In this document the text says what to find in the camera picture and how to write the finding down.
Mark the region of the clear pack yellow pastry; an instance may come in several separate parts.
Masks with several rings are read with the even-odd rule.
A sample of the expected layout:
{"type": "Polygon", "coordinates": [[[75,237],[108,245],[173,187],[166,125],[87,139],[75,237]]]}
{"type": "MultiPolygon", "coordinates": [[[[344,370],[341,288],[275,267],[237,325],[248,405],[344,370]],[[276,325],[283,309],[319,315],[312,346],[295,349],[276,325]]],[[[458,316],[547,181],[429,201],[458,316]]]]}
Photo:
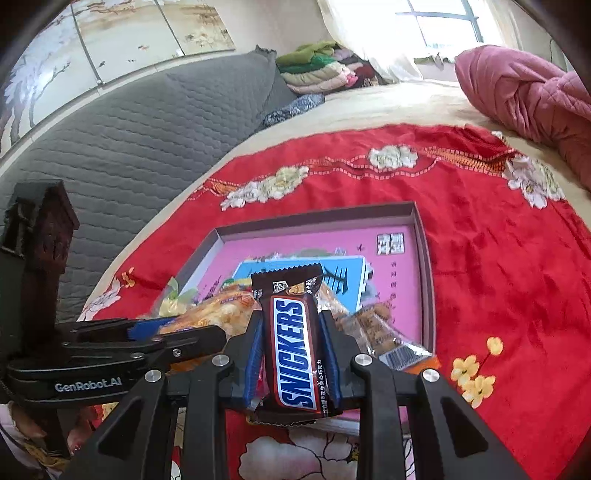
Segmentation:
{"type": "Polygon", "coordinates": [[[139,319],[156,319],[182,315],[197,304],[198,289],[181,289],[175,277],[168,280],[165,288],[151,309],[140,315],[139,319]]]}

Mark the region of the clear pack rice crackers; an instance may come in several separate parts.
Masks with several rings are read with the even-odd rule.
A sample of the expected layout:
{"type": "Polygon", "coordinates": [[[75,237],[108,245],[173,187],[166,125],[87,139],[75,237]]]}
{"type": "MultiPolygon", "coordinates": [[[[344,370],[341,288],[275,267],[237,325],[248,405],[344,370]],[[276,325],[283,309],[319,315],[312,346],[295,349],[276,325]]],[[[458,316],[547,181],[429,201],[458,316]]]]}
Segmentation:
{"type": "Polygon", "coordinates": [[[259,303],[249,290],[223,291],[160,326],[157,333],[164,335],[217,326],[231,338],[245,333],[252,312],[259,309],[259,303]]]}

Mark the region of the orange-edged brown snack pack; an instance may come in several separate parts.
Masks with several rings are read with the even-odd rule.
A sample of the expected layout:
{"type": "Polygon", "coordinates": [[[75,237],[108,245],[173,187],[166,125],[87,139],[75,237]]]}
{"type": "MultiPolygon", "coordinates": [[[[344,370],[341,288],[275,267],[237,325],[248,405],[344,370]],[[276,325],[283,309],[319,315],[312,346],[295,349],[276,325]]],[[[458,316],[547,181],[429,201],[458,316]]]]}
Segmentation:
{"type": "Polygon", "coordinates": [[[438,370],[441,367],[438,357],[394,328],[390,319],[390,308],[377,303],[335,323],[339,330],[356,339],[362,353],[374,356],[393,370],[411,374],[429,368],[438,370]]]}

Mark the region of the brown snickers bar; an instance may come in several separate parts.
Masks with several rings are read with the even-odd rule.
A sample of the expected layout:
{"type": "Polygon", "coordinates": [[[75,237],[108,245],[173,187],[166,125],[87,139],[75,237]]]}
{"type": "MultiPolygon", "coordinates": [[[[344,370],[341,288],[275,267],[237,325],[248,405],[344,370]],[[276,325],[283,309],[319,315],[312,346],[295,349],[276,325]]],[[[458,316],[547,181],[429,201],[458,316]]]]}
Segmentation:
{"type": "Polygon", "coordinates": [[[252,414],[260,424],[308,424],[337,416],[341,394],[329,337],[318,312],[318,263],[252,275],[252,293],[263,311],[266,395],[252,414]]]}

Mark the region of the orange cat biscuit pack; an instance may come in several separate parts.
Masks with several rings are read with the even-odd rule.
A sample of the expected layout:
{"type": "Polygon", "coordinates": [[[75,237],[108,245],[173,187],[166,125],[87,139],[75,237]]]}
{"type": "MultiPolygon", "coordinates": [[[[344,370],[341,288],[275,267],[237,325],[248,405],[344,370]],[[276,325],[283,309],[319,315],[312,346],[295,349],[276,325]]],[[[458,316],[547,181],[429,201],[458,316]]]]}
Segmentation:
{"type": "Polygon", "coordinates": [[[342,305],[341,301],[332,292],[332,289],[325,283],[322,283],[317,293],[318,312],[329,311],[335,320],[349,316],[349,310],[342,305]]]}

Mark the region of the grey quilted headboard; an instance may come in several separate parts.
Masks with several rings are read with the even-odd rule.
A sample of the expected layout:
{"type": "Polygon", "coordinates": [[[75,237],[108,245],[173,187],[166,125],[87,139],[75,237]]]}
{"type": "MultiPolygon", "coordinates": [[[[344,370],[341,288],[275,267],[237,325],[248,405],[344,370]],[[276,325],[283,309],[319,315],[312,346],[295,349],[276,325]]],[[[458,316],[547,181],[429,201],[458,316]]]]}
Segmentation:
{"type": "Polygon", "coordinates": [[[79,220],[60,279],[57,317],[78,317],[116,256],[177,195],[293,101],[262,47],[166,69],[70,114],[1,177],[58,179],[79,220]]]}

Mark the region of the red floral blanket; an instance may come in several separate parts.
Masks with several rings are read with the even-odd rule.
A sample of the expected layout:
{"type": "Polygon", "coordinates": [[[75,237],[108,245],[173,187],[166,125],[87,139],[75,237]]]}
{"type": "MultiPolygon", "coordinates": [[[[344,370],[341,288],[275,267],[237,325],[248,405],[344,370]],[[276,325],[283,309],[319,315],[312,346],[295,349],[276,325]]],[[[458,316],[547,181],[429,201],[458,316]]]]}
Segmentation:
{"type": "Polygon", "coordinates": [[[412,201],[426,230],[443,375],[533,479],[590,426],[590,233],[551,172],[479,127],[388,125],[238,156],[128,254],[86,320],[136,318],[211,230],[412,201]]]}

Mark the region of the dark blue patterned pillow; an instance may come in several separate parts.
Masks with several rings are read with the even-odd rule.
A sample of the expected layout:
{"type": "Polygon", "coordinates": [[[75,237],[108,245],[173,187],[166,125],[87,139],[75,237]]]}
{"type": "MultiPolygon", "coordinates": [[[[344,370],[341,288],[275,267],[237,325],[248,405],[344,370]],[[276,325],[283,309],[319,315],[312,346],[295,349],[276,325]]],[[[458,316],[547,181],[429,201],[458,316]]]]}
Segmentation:
{"type": "Polygon", "coordinates": [[[290,104],[266,114],[266,116],[263,118],[260,128],[266,129],[273,127],[274,125],[283,123],[284,121],[290,120],[291,118],[307,113],[308,111],[311,111],[312,109],[315,109],[324,103],[325,96],[322,94],[303,95],[294,101],[291,101],[290,104]]]}

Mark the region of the stack of folded blankets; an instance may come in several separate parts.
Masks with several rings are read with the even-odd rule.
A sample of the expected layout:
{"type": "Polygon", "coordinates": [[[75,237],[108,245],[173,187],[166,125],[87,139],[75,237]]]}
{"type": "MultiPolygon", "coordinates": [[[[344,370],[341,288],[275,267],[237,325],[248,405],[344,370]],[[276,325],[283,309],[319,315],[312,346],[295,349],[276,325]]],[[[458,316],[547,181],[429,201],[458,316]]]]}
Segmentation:
{"type": "Polygon", "coordinates": [[[277,57],[276,67],[290,91],[298,96],[387,84],[368,60],[334,41],[304,44],[277,57]]]}

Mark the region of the beige bed sheet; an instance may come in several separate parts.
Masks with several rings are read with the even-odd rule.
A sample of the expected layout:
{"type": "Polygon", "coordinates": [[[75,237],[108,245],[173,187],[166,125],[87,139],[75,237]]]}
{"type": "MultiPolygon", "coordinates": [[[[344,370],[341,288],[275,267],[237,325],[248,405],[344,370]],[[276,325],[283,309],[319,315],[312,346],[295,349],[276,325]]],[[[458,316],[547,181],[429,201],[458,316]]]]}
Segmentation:
{"type": "Polygon", "coordinates": [[[87,298],[82,313],[111,289],[111,282],[126,259],[163,224],[202,184],[233,158],[256,153],[294,138],[345,130],[363,130],[389,124],[474,125],[501,131],[514,149],[545,162],[554,173],[568,202],[586,223],[590,223],[590,192],[553,149],[528,141],[473,107],[459,85],[453,82],[423,81],[353,90],[329,95],[325,104],[311,112],[263,130],[233,148],[221,161],[170,201],[117,255],[87,298]]]}

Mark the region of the pink quilted comforter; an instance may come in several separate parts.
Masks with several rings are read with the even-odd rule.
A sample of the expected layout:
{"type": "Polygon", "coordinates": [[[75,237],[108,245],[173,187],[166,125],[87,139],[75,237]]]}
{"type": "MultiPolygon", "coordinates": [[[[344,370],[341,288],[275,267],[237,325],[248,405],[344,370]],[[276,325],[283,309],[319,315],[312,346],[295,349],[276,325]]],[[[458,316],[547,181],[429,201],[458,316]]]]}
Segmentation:
{"type": "Polygon", "coordinates": [[[458,82],[482,114],[556,149],[590,186],[590,94],[574,72],[532,53],[493,45],[456,57],[458,82]]]}

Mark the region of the white curtain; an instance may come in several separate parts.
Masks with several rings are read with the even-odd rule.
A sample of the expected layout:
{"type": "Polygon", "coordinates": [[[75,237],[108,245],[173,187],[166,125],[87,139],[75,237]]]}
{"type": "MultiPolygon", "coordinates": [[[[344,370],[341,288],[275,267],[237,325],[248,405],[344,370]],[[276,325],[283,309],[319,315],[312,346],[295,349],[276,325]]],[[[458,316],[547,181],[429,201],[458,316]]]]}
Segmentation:
{"type": "Polygon", "coordinates": [[[329,35],[370,62],[386,80],[420,81],[415,63],[416,21],[399,15],[394,1],[318,1],[329,35]]]}

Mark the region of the floral wall painting panels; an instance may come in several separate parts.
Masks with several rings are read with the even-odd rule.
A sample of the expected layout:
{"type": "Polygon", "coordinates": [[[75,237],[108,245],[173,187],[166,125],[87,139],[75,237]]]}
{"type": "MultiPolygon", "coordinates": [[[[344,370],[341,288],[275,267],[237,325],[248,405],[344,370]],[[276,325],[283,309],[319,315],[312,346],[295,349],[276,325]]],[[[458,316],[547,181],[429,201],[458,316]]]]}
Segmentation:
{"type": "Polygon", "coordinates": [[[1,82],[1,151],[99,85],[171,59],[234,49],[217,10],[199,1],[73,1],[1,82]]]}

